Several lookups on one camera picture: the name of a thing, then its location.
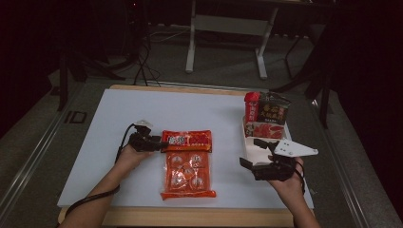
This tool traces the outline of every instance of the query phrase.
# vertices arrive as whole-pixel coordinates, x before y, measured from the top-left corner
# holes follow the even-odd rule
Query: food package
[[[211,131],[163,131],[169,146],[165,153],[161,196],[168,198],[214,198],[210,189]]]
[[[246,137],[281,139],[291,102],[274,92],[248,92],[244,98]]]

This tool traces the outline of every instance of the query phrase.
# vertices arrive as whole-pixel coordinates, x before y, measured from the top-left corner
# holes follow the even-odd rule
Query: cable
[[[116,155],[115,163],[116,163],[116,161],[119,159],[119,156],[121,155],[122,149],[124,148],[125,138],[126,138],[126,136],[127,136],[128,130],[129,130],[132,126],[135,126],[134,123],[132,123],[132,124],[127,128],[127,130],[125,131],[124,137],[123,137],[123,139],[122,139],[122,143],[121,143],[121,145],[119,146],[118,153],[117,153],[117,155]],[[83,199],[80,199],[80,200],[74,202],[70,207],[68,207],[68,209],[67,209],[67,211],[66,211],[65,218],[66,218],[75,208],[77,208],[77,207],[83,205],[84,203],[88,203],[88,202],[91,202],[91,201],[94,201],[94,200],[98,200],[98,199],[101,199],[101,198],[105,198],[105,197],[114,195],[114,194],[118,193],[120,189],[121,189],[121,185],[119,184],[115,189],[113,189],[113,190],[111,190],[111,191],[107,191],[107,192],[100,193],[100,194],[97,194],[97,195],[93,195],[93,196],[90,196],[90,197],[85,197],[85,198],[83,198]]]

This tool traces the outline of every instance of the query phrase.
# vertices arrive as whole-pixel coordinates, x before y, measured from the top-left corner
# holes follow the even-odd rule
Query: white tabletop
[[[151,135],[163,130],[211,130],[211,189],[217,197],[162,200],[164,154],[156,152],[122,182],[112,206],[285,208],[269,183],[256,181],[239,164],[239,157],[244,157],[244,106],[243,96],[106,89],[58,206],[85,197],[113,165],[127,127],[145,119],[154,125]],[[305,198],[313,208],[309,191]]]

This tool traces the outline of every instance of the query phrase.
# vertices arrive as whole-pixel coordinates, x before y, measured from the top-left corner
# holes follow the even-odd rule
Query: packaged food
[[[214,198],[210,189],[211,132],[163,131],[170,145],[165,154],[165,179],[161,196],[168,198]]]
[[[274,92],[245,95],[245,136],[281,139],[291,102]]]

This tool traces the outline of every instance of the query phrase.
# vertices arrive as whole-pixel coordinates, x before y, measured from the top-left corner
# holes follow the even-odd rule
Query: hand
[[[301,158],[296,158],[296,161],[303,165]],[[299,173],[302,172],[302,167],[299,164],[297,164],[296,169]],[[276,189],[279,197],[290,211],[293,212],[293,209],[306,204],[301,189],[301,179],[296,173],[289,180],[269,180],[268,182]]]
[[[154,152],[137,152],[128,144],[122,149],[121,155],[112,169],[117,170],[122,179],[124,179],[133,169],[140,165],[141,161],[153,154]]]

